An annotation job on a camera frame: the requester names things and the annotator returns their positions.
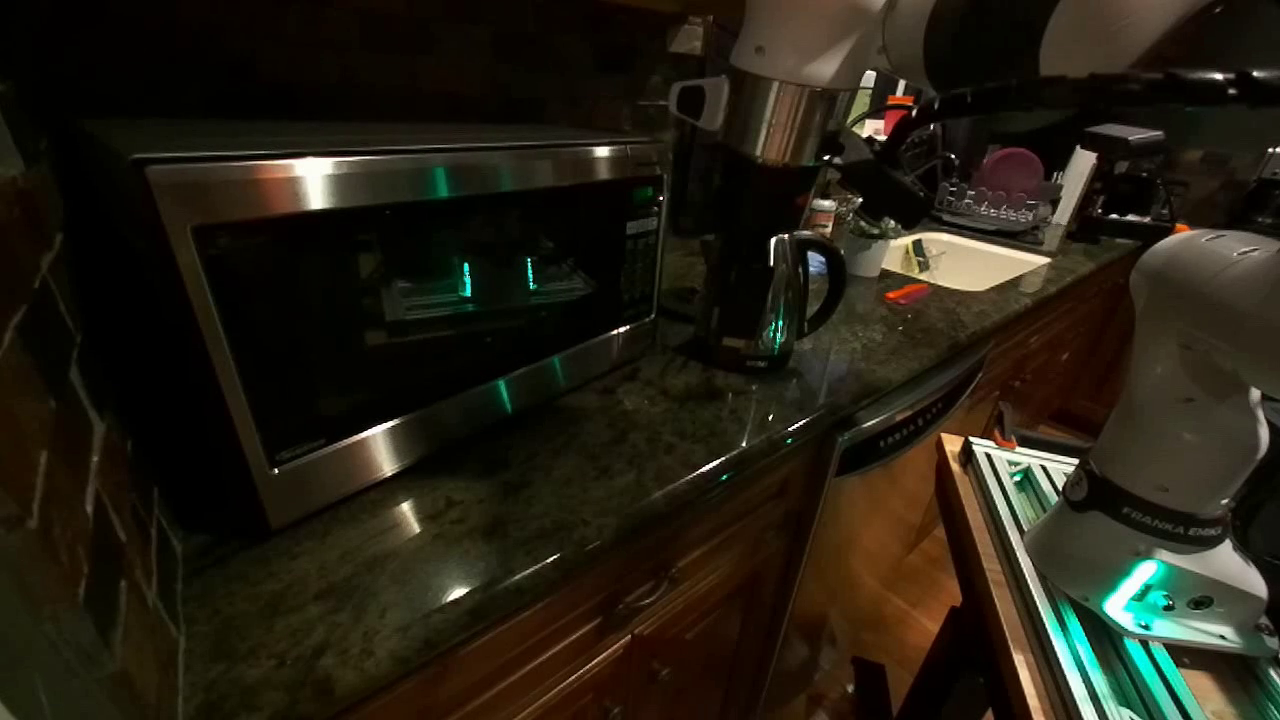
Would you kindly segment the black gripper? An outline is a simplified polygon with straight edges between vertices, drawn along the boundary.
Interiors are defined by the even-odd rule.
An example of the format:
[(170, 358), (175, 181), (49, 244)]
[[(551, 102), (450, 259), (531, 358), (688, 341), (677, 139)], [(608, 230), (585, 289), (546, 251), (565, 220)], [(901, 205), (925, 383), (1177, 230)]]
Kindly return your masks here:
[(897, 229), (916, 229), (930, 196), (885, 163), (857, 130), (839, 127), (824, 139), (824, 156), (834, 167), (834, 184), (857, 196), (865, 220), (893, 220)]

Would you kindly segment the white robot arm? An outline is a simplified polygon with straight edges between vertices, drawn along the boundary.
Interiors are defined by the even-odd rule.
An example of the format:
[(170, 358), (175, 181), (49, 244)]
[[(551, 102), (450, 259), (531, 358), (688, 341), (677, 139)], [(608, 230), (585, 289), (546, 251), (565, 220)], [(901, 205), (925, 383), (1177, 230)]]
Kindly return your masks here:
[[(815, 90), (879, 57), (935, 90), (927, 120), (1028, 100), (1102, 100), (1108, 82), (1208, 0), (748, 0), (732, 64)], [(1269, 451), (1259, 394), (1280, 376), (1280, 251), (1239, 229), (1171, 230), (1130, 263), (1126, 379), (1041, 537), (1149, 537), (1220, 547), (1230, 495)]]

